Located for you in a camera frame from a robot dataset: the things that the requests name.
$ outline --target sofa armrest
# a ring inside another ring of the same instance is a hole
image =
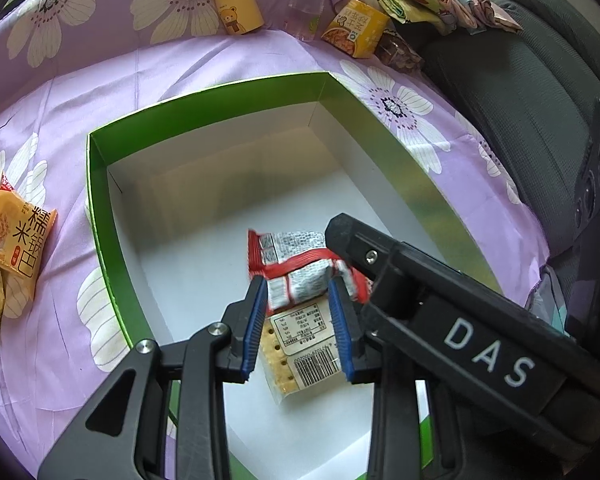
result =
[[[512,0],[558,32],[600,80],[600,34],[567,0]]]

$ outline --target purple floral fabric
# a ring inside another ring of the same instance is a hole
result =
[[[9,283],[0,331],[0,434],[33,474],[128,351],[85,214],[85,145],[91,130],[141,107],[328,70],[432,178],[506,296],[523,304],[539,279],[540,225],[471,124],[423,79],[275,30],[288,0],[257,1],[269,30],[241,37],[224,33],[211,0],[29,0],[0,22],[0,171],[58,210],[35,300]]]

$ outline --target metal bolt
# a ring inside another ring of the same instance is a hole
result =
[[[136,344],[136,350],[141,354],[150,354],[155,350],[155,342],[150,339],[142,339]]]
[[[215,336],[224,335],[229,331],[229,327],[220,321],[216,321],[206,327],[206,331]]]
[[[365,255],[365,258],[366,258],[366,262],[367,262],[369,265],[373,265],[373,264],[376,262],[376,260],[378,259],[378,253],[376,253],[376,252],[375,252],[373,249],[371,249],[371,250],[370,250],[370,251],[369,251],[369,252],[368,252],[368,253]]]

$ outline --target yellow thermos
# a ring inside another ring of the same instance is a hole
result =
[[[256,0],[216,0],[216,7],[229,34],[244,34],[264,25]]]

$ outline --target yellow box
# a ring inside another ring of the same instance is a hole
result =
[[[358,0],[338,13],[322,39],[352,57],[371,57],[389,17]]]

